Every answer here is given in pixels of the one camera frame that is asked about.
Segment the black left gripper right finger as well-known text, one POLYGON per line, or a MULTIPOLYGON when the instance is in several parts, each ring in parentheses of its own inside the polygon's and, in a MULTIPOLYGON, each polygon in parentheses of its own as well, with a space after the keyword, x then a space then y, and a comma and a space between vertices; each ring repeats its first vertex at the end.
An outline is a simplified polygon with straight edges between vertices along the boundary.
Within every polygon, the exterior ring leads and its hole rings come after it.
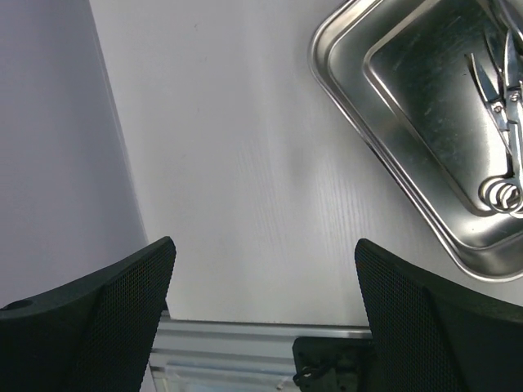
POLYGON ((520 391, 522 308, 362 238, 355 266, 387 391, 520 391))

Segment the steel surgical scissors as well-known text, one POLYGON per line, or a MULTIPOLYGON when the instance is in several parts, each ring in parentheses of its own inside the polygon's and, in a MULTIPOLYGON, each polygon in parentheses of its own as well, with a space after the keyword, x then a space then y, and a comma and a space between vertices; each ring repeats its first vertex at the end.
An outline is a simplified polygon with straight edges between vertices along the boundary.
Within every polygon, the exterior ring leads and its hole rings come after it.
MULTIPOLYGON (((522 186, 522 116, 518 112, 522 107, 522 81, 519 77, 519 56, 510 32, 506 33, 503 40, 492 33, 486 33, 485 43, 498 77, 499 92, 505 101, 510 131, 509 145, 515 159, 516 183, 522 186)), ((520 219, 522 209, 508 215, 520 219)))
POLYGON ((473 53, 467 54, 470 75, 496 132, 503 143, 507 171, 501 176, 483 180, 478 190, 481 201, 490 210, 502 214, 514 214, 522 209, 522 186, 516 183, 515 159, 509 145, 510 131, 503 95, 491 82, 485 69, 473 53))

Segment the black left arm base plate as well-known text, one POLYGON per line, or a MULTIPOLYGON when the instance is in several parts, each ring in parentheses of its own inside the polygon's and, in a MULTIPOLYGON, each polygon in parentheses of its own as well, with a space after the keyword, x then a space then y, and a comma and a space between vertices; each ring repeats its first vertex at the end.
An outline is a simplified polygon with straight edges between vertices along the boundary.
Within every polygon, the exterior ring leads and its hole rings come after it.
POLYGON ((293 342, 301 391, 378 391, 376 355, 370 339, 298 337, 293 342))

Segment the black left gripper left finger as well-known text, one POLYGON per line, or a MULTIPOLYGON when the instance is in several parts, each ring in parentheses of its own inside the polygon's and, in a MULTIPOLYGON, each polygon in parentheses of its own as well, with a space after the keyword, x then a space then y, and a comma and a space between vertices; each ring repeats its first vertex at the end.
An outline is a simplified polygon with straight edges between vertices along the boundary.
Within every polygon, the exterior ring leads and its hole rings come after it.
POLYGON ((3 391, 138 391, 176 248, 168 236, 1 309, 3 391))

